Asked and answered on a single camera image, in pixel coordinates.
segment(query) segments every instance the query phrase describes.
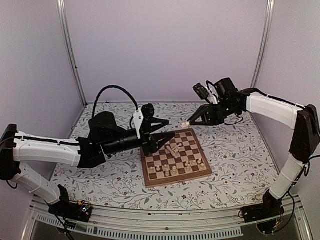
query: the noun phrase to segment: wooden chessboard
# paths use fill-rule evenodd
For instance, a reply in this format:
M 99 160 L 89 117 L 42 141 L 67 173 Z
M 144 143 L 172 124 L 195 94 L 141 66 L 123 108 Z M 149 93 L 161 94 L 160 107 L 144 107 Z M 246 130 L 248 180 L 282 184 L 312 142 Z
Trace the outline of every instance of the wooden chessboard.
M 167 150 L 167 146 L 173 148 L 178 144 L 182 144 L 180 151 L 174 158 Z M 204 151 L 201 148 L 199 140 L 192 128 L 178 130 L 175 132 L 175 137 L 166 143 L 158 152 L 149 156 L 144 156 L 141 150 L 142 169 L 145 186 L 147 188 L 167 186 L 178 182 L 201 179 L 209 177 L 212 170 Z M 201 169 L 197 160 L 202 159 L 204 167 Z M 191 169 L 187 171 L 185 162 L 189 161 Z M 170 167 L 169 176 L 166 176 L 164 166 Z M 177 167 L 175 175 L 172 174 L 173 167 Z

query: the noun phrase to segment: toppled chess piece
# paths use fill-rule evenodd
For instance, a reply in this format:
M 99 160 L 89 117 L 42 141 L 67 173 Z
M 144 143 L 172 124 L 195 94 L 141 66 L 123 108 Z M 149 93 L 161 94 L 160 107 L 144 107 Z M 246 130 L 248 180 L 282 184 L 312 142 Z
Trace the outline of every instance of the toppled chess piece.
M 181 127 L 184 129 L 184 128 L 187 128 L 190 126 L 190 122 L 186 121 L 186 122 L 183 122 L 181 123 Z
M 169 146 L 166 146 L 166 149 L 171 153 L 171 155 L 177 159 L 177 153 L 180 151 L 180 148 L 182 147 L 182 144 L 179 143 L 178 145 L 174 146 L 173 148 L 170 148 Z

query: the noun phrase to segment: white wall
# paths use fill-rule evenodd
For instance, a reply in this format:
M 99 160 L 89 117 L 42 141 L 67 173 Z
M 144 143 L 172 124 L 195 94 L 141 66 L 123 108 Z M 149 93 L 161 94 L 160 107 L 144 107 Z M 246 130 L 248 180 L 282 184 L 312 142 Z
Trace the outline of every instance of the white wall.
M 38 136 L 66 138 L 82 106 L 56 0 L 0 2 L 0 135 L 8 124 Z M 32 167 L 48 177 L 51 164 Z M 21 238 L 32 196 L 0 181 L 0 239 Z
M 262 72 L 257 87 L 263 92 L 320 111 L 320 1 L 277 0 Z M 276 163 L 283 167 L 293 132 L 256 116 Z M 320 159 L 314 159 L 308 178 L 297 184 L 314 239 L 320 239 Z
M 250 86 L 267 1 L 69 0 L 66 12 L 88 102 L 110 84 L 141 101 L 199 100 L 196 83 Z M 117 90 L 102 101 L 128 101 Z

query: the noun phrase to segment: patterned table surface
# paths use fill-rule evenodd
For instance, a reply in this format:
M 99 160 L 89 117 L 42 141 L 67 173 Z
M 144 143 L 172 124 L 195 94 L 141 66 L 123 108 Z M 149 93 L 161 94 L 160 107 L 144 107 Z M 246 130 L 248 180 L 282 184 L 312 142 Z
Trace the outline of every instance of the patterned table surface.
M 161 131 L 180 130 L 201 105 L 154 103 L 155 117 L 170 120 Z M 93 104 L 88 105 L 71 138 L 87 137 Z M 98 104 L 96 113 L 114 113 L 117 124 L 129 128 L 135 110 L 131 103 Z M 254 204 L 277 178 L 275 165 L 251 116 L 229 126 L 194 126 L 193 129 L 212 169 L 212 176 L 169 186 L 146 188 L 140 150 L 118 153 L 106 163 L 83 169 L 57 164 L 51 181 L 62 184 L 73 201 L 142 210 L 200 210 Z M 231 116 L 226 123 L 238 119 Z

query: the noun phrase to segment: black cable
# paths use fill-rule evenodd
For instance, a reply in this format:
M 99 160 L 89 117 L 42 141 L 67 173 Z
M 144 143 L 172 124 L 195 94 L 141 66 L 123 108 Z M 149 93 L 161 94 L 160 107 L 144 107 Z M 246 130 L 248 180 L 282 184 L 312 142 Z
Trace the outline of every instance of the black cable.
M 316 159 L 316 158 L 320 158 L 320 155 L 315 155 L 315 156 L 310 157 L 309 161 L 312 160 L 312 159 Z
M 312 159 L 316 159 L 316 158 L 320 158 L 320 155 L 315 155 L 315 156 L 312 156 L 312 157 L 310 157 L 309 158 L 309 160 L 308 160 L 308 167 L 306 167 L 305 169 L 304 169 L 304 176 L 305 177 L 307 177 L 308 175 L 309 175 L 309 171 L 310 171 L 310 165 L 311 165 L 311 160 Z
M 12 188 L 12 189 L 17 189 L 17 187 L 18 187 L 18 183 L 16 183 L 15 186 L 12 186 L 9 181 L 6 181 L 6 183 L 7 183 L 7 184 L 9 185 L 9 187 Z
M 233 125 L 236 125 L 236 124 L 241 123 L 241 122 L 244 120 L 244 117 L 243 117 L 243 116 L 241 116 L 241 117 L 238 117 L 238 116 L 237 116 L 237 118 L 241 118 L 241 120 L 239 120 L 239 121 L 237 121 L 237 122 L 235 122 L 235 123 L 232 123 L 232 124 L 229 124 L 229 123 L 224 123 L 224 124 L 227 125 L 227 126 L 233 126 Z
M 132 120 L 133 120 L 133 119 L 134 119 L 134 116 L 132 116 L 132 117 L 130 118 L 130 124 L 129 124 L 129 125 L 130 125 L 130 128 L 131 128 L 131 129 L 134 129 L 134 128 L 132 127 Z
M 304 176 L 307 177 L 310 171 L 310 161 L 308 162 L 308 167 L 304 169 Z
M 289 191 L 288 191 L 287 193 L 288 193 L 288 195 L 290 196 L 290 198 L 291 198 L 292 201 L 293 201 L 293 210 L 292 210 L 291 216 L 290 216 L 289 220 L 286 222 L 286 224 L 285 224 L 282 228 L 280 228 L 280 229 L 278 229 L 278 230 L 275 230 L 275 231 L 273 232 L 274 234 L 277 233 L 277 232 L 280 232 L 282 229 L 284 229 L 284 228 L 290 223 L 291 219 L 293 218 L 293 216 L 294 216 L 294 214 L 295 214 L 295 208 L 296 208 L 295 199 L 294 199 L 294 197 L 291 195 L 291 193 L 290 193 Z
M 64 228 L 64 234 L 65 234 L 65 236 L 69 239 L 69 240 L 75 240 L 73 237 L 72 237 L 72 235 L 70 234 L 71 233 L 71 231 L 69 231 L 68 229 L 67 229 L 67 227 L 66 227 L 66 225 L 61 221 L 61 219 L 57 216 L 57 214 L 55 213 L 55 211 L 51 208 L 51 206 L 47 203 L 47 202 L 45 202 L 47 205 L 48 205 L 48 207 L 49 207 L 49 209 L 51 209 L 51 211 L 53 212 L 53 215 L 56 217 L 56 219 L 58 219 L 58 221 L 61 223 L 61 225 L 63 226 L 63 228 Z
M 276 97 L 276 96 L 267 95 L 267 94 L 265 94 L 264 92 L 260 91 L 258 88 L 255 88 L 255 87 L 254 87 L 254 88 L 252 88 L 252 89 L 255 90 L 256 92 L 260 93 L 261 95 L 265 96 L 265 97 L 268 97 L 268 98 L 271 98 L 271 99 L 274 99 L 274 100 L 277 100 L 277 101 L 280 101 L 280 102 L 284 102 L 284 103 L 287 103 L 287 104 L 296 106 L 296 107 L 301 108 L 301 109 L 305 109 L 303 106 L 294 104 L 293 102 L 284 100 L 284 99 L 279 98 L 279 97 Z
M 124 88 L 120 87 L 120 86 L 117 86 L 117 85 L 109 85 L 109 86 L 105 86 L 104 88 L 102 88 L 100 90 L 100 92 L 98 93 L 98 95 L 96 96 L 96 99 L 94 101 L 94 105 L 93 105 L 93 109 L 92 109 L 92 117 L 91 118 L 94 118 L 95 116 L 95 113 L 96 113 L 96 107 L 97 107 L 97 103 L 98 103 L 98 100 L 100 98 L 100 95 L 107 89 L 119 89 L 121 90 L 122 92 L 124 92 L 131 100 L 132 102 L 134 103 L 135 105 L 135 109 L 138 111 L 138 104 L 137 104 L 137 101 L 134 99 L 134 97 L 127 91 L 125 90 Z
M 240 211 L 239 211 L 239 213 L 238 213 L 238 217 L 239 217 L 240 219 L 243 219 L 244 217 L 243 217 L 243 216 L 240 217 L 240 213 L 241 213 L 241 209 L 240 209 Z

